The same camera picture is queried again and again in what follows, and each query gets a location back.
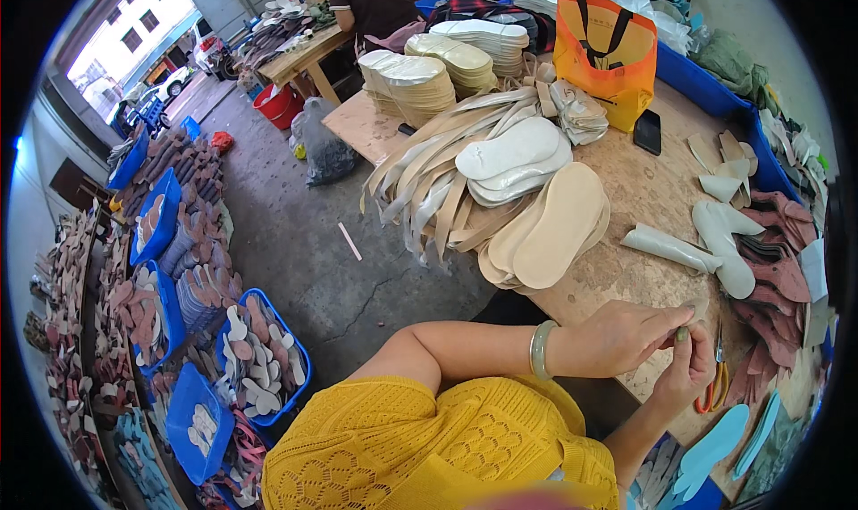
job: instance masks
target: woman's hand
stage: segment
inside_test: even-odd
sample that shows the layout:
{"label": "woman's hand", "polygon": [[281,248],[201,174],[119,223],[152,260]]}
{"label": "woman's hand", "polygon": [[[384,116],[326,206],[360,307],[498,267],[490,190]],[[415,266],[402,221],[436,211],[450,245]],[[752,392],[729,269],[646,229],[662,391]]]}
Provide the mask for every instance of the woman's hand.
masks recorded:
{"label": "woman's hand", "polygon": [[608,301],[582,324],[552,330],[546,368],[551,375],[583,378],[621,375],[646,361],[693,314],[688,307],[656,309]]}
{"label": "woman's hand", "polygon": [[661,373],[649,397],[657,408],[676,417],[702,395],[715,377],[712,337],[700,323],[673,336],[673,362]]}

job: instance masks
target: wooden workbench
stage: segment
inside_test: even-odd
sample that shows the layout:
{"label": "wooden workbench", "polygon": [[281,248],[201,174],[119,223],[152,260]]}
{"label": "wooden workbench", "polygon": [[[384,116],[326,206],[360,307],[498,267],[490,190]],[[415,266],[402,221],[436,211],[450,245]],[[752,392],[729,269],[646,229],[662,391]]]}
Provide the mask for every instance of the wooden workbench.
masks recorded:
{"label": "wooden workbench", "polygon": [[[278,88],[282,88],[287,82],[292,82],[303,71],[307,71],[313,78],[316,84],[316,89],[322,97],[333,102],[335,106],[340,105],[340,99],[337,98],[334,88],[331,87],[328,77],[324,75],[322,68],[319,66],[319,60],[330,54],[343,43],[349,41],[352,35],[344,33],[340,30],[340,26],[334,24],[328,26],[310,39],[305,45],[302,45],[298,50],[281,54],[272,59],[265,65],[259,68],[259,72],[274,82]],[[307,91],[301,90],[299,80],[296,81],[300,93],[307,98],[310,95]]]}
{"label": "wooden workbench", "polygon": [[[562,325],[574,325],[588,318],[603,303],[612,299],[643,303],[654,307],[677,306],[683,301],[705,295],[710,298],[707,323],[711,330],[719,319],[723,323],[724,357],[731,381],[745,353],[756,343],[755,333],[734,320],[726,301],[719,297],[714,275],[692,277],[684,267],[665,258],[620,246],[620,241],[636,223],[646,223],[683,240],[696,242],[692,223],[692,205],[711,199],[697,183],[702,167],[689,151],[686,139],[700,133],[712,150],[703,160],[719,162],[717,135],[727,126],[713,118],[679,92],[656,80],[656,98],[649,109],[661,117],[661,155],[653,156],[635,146],[631,135],[614,128],[600,140],[573,149],[575,161],[582,161],[599,174],[605,193],[611,200],[611,221],[605,237],[587,251],[552,288],[531,299],[552,319]],[[397,131],[403,121],[376,114],[366,93],[360,92],[325,118],[324,123],[363,157],[378,165],[405,141]],[[497,209],[475,204],[468,222],[473,228],[485,224]],[[672,353],[660,350],[630,373],[616,377],[639,402],[652,394],[661,372],[670,364]],[[795,370],[778,389],[790,417],[803,417],[816,392],[820,352],[800,350]],[[775,387],[770,384],[770,391]],[[699,415],[691,405],[670,425],[670,433],[685,448],[696,443],[715,425],[724,408]],[[723,493],[735,501],[746,478],[732,480],[732,468],[762,416],[760,405],[751,407],[751,419],[735,450],[719,462],[711,473]]]}

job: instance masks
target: yellow knit sweater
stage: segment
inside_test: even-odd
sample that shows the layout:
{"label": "yellow knit sweater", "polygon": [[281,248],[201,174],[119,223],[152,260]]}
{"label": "yellow knit sweater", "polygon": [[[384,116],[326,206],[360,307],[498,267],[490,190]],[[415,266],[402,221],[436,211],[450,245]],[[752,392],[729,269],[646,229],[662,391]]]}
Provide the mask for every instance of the yellow knit sweater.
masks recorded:
{"label": "yellow knit sweater", "polygon": [[399,376],[343,381],[316,393],[268,453],[267,510],[461,508],[449,489],[478,481],[564,481],[618,507],[614,460],[556,383],[472,379],[437,398]]}

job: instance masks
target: orange scissors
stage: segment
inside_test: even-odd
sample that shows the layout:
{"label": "orange scissors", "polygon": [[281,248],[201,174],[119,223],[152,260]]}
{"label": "orange scissors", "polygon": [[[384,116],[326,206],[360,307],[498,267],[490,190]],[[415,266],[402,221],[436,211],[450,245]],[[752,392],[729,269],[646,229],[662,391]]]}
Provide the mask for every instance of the orange scissors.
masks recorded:
{"label": "orange scissors", "polygon": [[709,413],[720,408],[724,404],[724,399],[727,398],[727,390],[730,388],[730,374],[727,371],[727,362],[724,361],[721,321],[718,321],[718,342],[715,345],[715,362],[717,363],[715,379],[706,387],[706,403],[701,406],[700,397],[694,400],[694,409],[700,414]]}

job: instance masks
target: bracelet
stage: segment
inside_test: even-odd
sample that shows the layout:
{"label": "bracelet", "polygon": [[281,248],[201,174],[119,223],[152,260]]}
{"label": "bracelet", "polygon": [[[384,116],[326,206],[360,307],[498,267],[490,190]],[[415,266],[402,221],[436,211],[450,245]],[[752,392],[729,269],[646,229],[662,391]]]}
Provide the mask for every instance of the bracelet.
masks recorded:
{"label": "bracelet", "polygon": [[545,345],[548,343],[548,333],[557,326],[554,320],[546,320],[536,326],[530,340],[530,371],[537,378],[548,381],[551,375],[545,369]]}

